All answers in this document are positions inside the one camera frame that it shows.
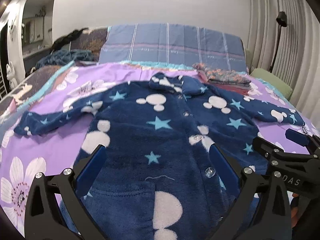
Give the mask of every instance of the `purple bed sheet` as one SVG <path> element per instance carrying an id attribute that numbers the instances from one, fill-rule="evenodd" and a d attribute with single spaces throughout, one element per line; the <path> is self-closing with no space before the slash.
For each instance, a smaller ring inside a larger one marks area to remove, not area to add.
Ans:
<path id="1" fill-rule="evenodd" d="M 121 82 L 149 80 L 157 72 L 159 72 L 159 69 L 138 68 L 117 63 L 76 67 L 67 74 L 65 80 L 53 92 L 46 95 L 31 110 L 39 114 L 61 111 L 79 98 L 74 93 L 77 88 L 86 87 L 91 90 L 103 90 L 105 87 Z M 167 76 L 189 75 L 199 78 L 196 71 L 165 70 L 162 72 Z M 252 90 L 249 92 L 247 100 L 254 98 L 290 108 L 261 82 L 250 76 L 246 77 L 252 80 Z M 22 234 L 24 232 L 24 212 L 28 189 L 34 174 L 42 171 L 46 175 L 54 175 L 59 174 L 64 168 L 73 167 L 91 120 L 92 115 L 88 114 L 77 121 L 70 122 L 49 134 L 41 136 L 18 136 L 13 133 L 14 127 L 6 132 L 0 149 L 0 161 L 2 162 L 0 166 L 0 205 Z M 305 148 L 285 138 L 285 131 L 288 128 L 301 133 L 307 132 L 318 135 L 311 122 L 307 118 L 304 118 L 304 120 L 305 127 L 255 122 L 260 130 L 259 136 L 283 148 L 286 152 L 307 154 Z"/>

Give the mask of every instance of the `pajama button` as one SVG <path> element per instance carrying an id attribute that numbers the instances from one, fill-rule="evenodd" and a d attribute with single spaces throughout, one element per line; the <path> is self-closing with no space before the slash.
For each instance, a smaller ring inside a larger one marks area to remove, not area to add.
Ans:
<path id="1" fill-rule="evenodd" d="M 205 170 L 205 175 L 207 176 L 207 178 L 211 178 L 216 174 L 216 171 L 213 167 L 209 167 Z"/>

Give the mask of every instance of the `doorway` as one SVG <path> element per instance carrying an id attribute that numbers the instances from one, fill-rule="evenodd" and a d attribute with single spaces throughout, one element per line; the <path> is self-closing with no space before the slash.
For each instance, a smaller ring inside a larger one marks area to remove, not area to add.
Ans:
<path id="1" fill-rule="evenodd" d="M 8 22 L 0 31 L 0 98 L 3 98 L 6 94 L 10 92 L 10 84 L 7 80 L 7 64 L 8 59 L 8 46 L 7 46 L 7 32 L 8 32 Z"/>

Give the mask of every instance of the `pajama pocket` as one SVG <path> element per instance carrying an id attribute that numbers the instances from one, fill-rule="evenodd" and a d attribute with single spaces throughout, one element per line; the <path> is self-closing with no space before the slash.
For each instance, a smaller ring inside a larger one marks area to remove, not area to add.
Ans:
<path id="1" fill-rule="evenodd" d="M 136 182 L 122 185 L 94 183 L 81 198 L 99 227 L 112 240 L 151 240 L 155 185 Z M 70 230 L 78 233 L 63 202 L 60 205 Z"/>

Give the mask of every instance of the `blue blanket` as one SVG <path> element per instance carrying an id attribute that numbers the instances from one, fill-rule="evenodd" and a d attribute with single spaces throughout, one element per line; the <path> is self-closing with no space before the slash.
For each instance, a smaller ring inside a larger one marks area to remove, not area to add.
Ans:
<path id="1" fill-rule="evenodd" d="M 36 64 L 36 69 L 46 65 L 66 65 L 72 60 L 92 61 L 92 52 L 90 50 L 82 49 L 72 49 L 71 51 L 63 49 L 57 50 L 39 60 Z"/>
<path id="2" fill-rule="evenodd" d="M 213 69 L 246 72 L 239 37 L 169 23 L 112 26 L 101 49 L 99 62 L 123 60 L 184 64 L 189 67 L 195 63 L 205 63 Z"/>

